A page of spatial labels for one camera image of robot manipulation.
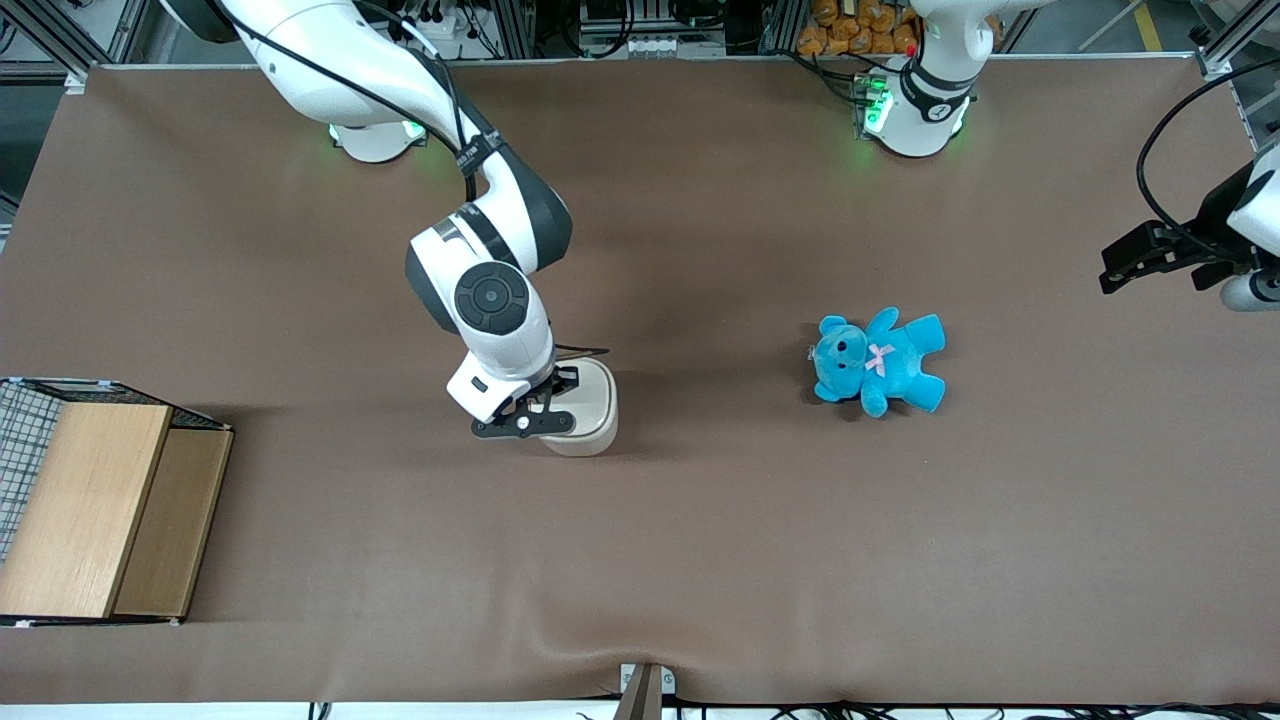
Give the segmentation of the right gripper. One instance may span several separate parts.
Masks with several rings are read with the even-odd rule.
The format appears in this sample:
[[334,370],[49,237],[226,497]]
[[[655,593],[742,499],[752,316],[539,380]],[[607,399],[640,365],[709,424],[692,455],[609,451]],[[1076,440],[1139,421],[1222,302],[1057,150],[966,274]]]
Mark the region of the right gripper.
[[579,386],[579,366],[554,363],[554,345],[470,350],[445,388],[475,419],[471,432],[479,439],[564,436],[575,428],[573,414],[550,411],[550,405]]

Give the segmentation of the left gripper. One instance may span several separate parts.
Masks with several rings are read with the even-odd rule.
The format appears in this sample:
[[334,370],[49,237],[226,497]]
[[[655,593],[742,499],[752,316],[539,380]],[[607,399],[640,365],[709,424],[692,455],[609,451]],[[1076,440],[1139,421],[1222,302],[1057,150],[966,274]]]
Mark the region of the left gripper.
[[[1224,249],[1251,246],[1279,255],[1279,149],[1265,145],[1253,160],[1213,187],[1196,215],[1196,229]],[[1133,281],[1190,268],[1197,291],[1253,270],[1245,264],[1201,263],[1201,247],[1167,224],[1149,220],[1102,250],[1100,288],[1111,295]]]

